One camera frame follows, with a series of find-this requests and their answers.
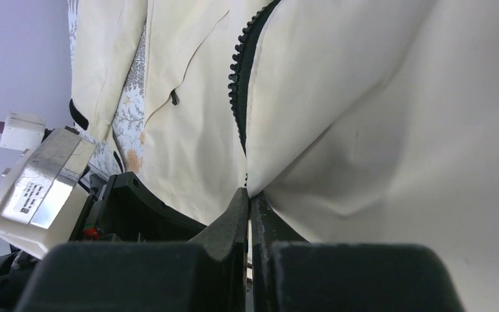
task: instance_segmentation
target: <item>silver metal plate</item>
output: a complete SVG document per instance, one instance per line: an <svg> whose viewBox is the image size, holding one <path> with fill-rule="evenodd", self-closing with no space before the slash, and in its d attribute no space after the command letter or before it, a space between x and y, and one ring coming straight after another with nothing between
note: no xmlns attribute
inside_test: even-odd
<svg viewBox="0 0 499 312"><path fill-rule="evenodd" d="M94 150L95 146L80 136L55 129L27 159L1 215L48 229Z"/></svg>

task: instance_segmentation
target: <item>black plastic part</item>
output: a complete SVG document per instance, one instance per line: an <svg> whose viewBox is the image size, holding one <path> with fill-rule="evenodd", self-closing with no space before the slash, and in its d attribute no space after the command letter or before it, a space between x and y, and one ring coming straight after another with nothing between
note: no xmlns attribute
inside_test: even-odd
<svg viewBox="0 0 499 312"><path fill-rule="evenodd" d="M425 247L278 242L272 258L278 311L464 311Z"/></svg>
<svg viewBox="0 0 499 312"><path fill-rule="evenodd" d="M40 263L16 311L219 311L206 308L214 267L195 244L64 244Z"/></svg>
<svg viewBox="0 0 499 312"><path fill-rule="evenodd" d="M80 180L80 181L78 181L78 182L77 182L77 184L79 184L79 186L80 186L82 189L84 189L84 190L85 190L85 192L87 192L87 193L91 193L91 189L90 189L88 186L86 186L86 185L85 185L85 183L81 182L81 180Z"/></svg>
<svg viewBox="0 0 499 312"><path fill-rule="evenodd" d="M276 293L270 272L272 244L307 241L272 210L262 194L251 200L251 241L253 305L256 311L276 311Z"/></svg>
<svg viewBox="0 0 499 312"><path fill-rule="evenodd" d="M85 222L91 209L93 208L95 202L98 200L97 195L100 190L106 185L106 181L101 179L97 174L92 174L89 177L90 186L88 190L88 196L85 200L85 204L83 204L83 208L79 213L79 218L77 219L75 225L73 226L73 230L71 231L69 241L81 241L83 240L83 227L85 226Z"/></svg>
<svg viewBox="0 0 499 312"><path fill-rule="evenodd" d="M12 264L17 255L21 255L17 264ZM0 257L0 312L11 311L35 267L35 262L24 253L10 253Z"/></svg>
<svg viewBox="0 0 499 312"><path fill-rule="evenodd" d="M41 140L41 142L46 140L49 137L49 135L51 135L52 132L53 132L53 130L45 129L45 133L43 134L43 140Z"/></svg>
<svg viewBox="0 0 499 312"><path fill-rule="evenodd" d="M9 244L9 246L10 246L10 253L15 253L20 251L20 248L14 246L13 244Z"/></svg>
<svg viewBox="0 0 499 312"><path fill-rule="evenodd" d="M64 129L68 130L69 132L73 133L74 135L79 135L79 131L76 128L66 126L66 127L64 127Z"/></svg>
<svg viewBox="0 0 499 312"><path fill-rule="evenodd" d="M85 170L83 170L83 173L81 174L79 179L82 179L84 176L86 176L89 173L89 171L91 171L91 167L85 166Z"/></svg>
<svg viewBox="0 0 499 312"><path fill-rule="evenodd" d="M187 243L70 243L38 265L16 311L243 311L248 194Z"/></svg>
<svg viewBox="0 0 499 312"><path fill-rule="evenodd" d="M147 241L187 241L205 226L165 205L134 173L126 172L108 180L96 228L136 242L139 234Z"/></svg>

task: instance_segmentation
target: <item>floral patterned fabric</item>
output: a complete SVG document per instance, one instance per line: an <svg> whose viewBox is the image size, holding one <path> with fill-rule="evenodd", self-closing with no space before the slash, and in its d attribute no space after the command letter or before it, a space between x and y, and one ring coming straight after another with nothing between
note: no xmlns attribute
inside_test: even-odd
<svg viewBox="0 0 499 312"><path fill-rule="evenodd" d="M75 57L75 33L77 31L77 8L79 0L68 1L68 22L70 26L70 57ZM142 165L142 148L144 146L144 48L146 43L146 27L142 33L131 69L127 74L122 95L112 122L114 137L125 164L126 171L138 173ZM112 150L105 142L95 142L78 127L82 137L96 144L96 150L89 164L91 168L103 176L121 173L114 159Z"/></svg>

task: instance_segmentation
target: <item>zipper track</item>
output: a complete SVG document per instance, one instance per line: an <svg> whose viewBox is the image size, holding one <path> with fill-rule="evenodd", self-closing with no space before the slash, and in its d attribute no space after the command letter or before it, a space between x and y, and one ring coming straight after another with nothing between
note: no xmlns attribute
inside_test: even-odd
<svg viewBox="0 0 499 312"><path fill-rule="evenodd" d="M244 154L246 153L246 117L248 109L248 87L250 84L251 68L253 67L253 58L257 48L257 41L263 30L268 17L278 5L280 0L274 0L262 8L247 27L242 29L242 35L238 37L240 44L235 46L237 54L233 55L234 64L231 70L234 73L229 75L232 83L229 83L229 92L231 110L234 114L236 125L238 126L238 135Z"/></svg>

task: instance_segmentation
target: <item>black fabric edge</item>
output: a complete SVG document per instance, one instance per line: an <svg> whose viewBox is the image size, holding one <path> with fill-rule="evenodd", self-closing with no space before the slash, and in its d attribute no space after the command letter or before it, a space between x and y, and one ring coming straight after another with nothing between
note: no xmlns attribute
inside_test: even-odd
<svg viewBox="0 0 499 312"><path fill-rule="evenodd" d="M89 121L73 104L73 99L70 99L70 115L73 118L73 121L79 125L83 130L87 130L89 128Z"/></svg>
<svg viewBox="0 0 499 312"><path fill-rule="evenodd" d="M122 160L120 159L120 156L115 151L114 151L114 158L118 162L118 165L120 166L120 170L122 172L125 172L125 170L123 170Z"/></svg>

